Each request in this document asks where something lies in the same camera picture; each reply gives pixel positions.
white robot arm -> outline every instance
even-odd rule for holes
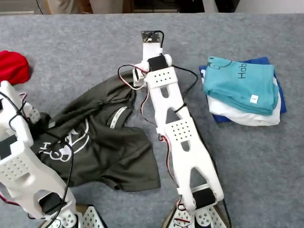
[[[208,212],[214,211],[213,205],[224,199],[223,190],[213,160],[183,101],[175,69],[172,67],[172,58],[162,54],[163,41],[160,42],[159,36],[156,36],[158,32],[161,31],[142,32],[143,61],[137,66],[149,73],[144,76],[140,70],[133,70],[134,85],[143,86],[146,83],[148,86],[155,109],[156,132],[165,137],[170,145],[174,176],[178,185],[177,192],[181,195],[187,215],[190,218],[196,216],[197,221],[202,220],[200,224],[202,227],[213,226],[211,219],[205,221],[203,219]],[[168,97],[162,95],[161,90],[163,89],[167,90]],[[169,109],[172,109],[180,120],[166,123]],[[207,183],[191,189],[192,169],[197,169]],[[194,219],[179,218],[180,214],[177,211],[173,216],[175,219],[172,220],[171,227],[190,228],[195,226]]]
[[[91,223],[83,224],[82,213],[76,211],[71,189],[30,149],[33,138],[29,124],[39,121],[39,112],[25,103],[7,81],[1,82],[0,103],[0,182],[10,196],[34,218],[51,220],[45,227],[91,227]],[[88,211],[85,216],[95,214],[98,227],[103,228],[94,207]]]

white folded shirt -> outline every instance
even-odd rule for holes
[[[233,108],[217,99],[207,96],[209,111],[215,115],[222,115],[227,117],[241,125],[247,126],[272,126],[280,123],[280,111],[281,111],[281,96],[278,93],[278,101],[272,115],[259,115],[254,113],[245,113],[236,108]]]

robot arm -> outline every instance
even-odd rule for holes
[[[1,82],[0,132],[0,182],[11,197],[36,219],[50,220],[54,217],[64,198],[66,184],[58,174],[43,164],[30,149],[33,139],[28,123],[35,124],[40,115],[29,103],[24,104],[19,94],[7,81]],[[16,135],[5,138],[10,128]],[[47,192],[40,197],[39,192]],[[76,201],[67,190],[64,207],[58,216],[63,227],[76,224]]]
[[[174,176],[178,185],[177,192],[181,195],[187,213],[193,218],[194,215],[202,212],[206,214],[206,208],[213,209],[213,205],[224,199],[224,194],[210,154],[201,141],[181,96],[172,59],[169,55],[162,55],[159,42],[145,42],[147,39],[144,37],[147,33],[151,32],[142,32],[143,61],[139,67],[143,67],[149,73],[138,80],[138,74],[135,73],[138,70],[134,70],[134,84],[142,86],[146,83],[148,86],[155,110],[156,132],[164,136],[170,144]],[[168,97],[162,95],[161,89],[167,90]],[[166,123],[169,109],[172,109],[180,120]],[[192,169],[197,169],[207,183],[191,189]]]

teal folded shirt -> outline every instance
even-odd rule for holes
[[[273,82],[274,66],[240,63],[209,57],[204,92],[246,113],[271,115],[279,88]]]

blue folded shirt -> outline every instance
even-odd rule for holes
[[[242,63],[262,64],[262,65],[269,65],[270,64],[267,57],[250,59],[250,60],[242,61]],[[207,66],[200,66],[199,71],[206,70],[206,69],[207,69]],[[283,93],[283,90],[281,88],[281,85],[280,85],[280,82],[279,82],[278,79],[277,79],[277,84],[278,84],[279,93],[280,93],[280,97],[281,97],[281,111],[280,111],[280,113],[282,114],[282,113],[286,113],[287,109],[286,109],[285,100],[284,100],[284,93]],[[229,122],[229,121],[231,121],[227,117],[221,116],[221,115],[214,115],[213,114],[213,118],[216,122]]]
[[[243,112],[272,115],[279,91],[273,75],[273,65],[209,57],[204,92]]]

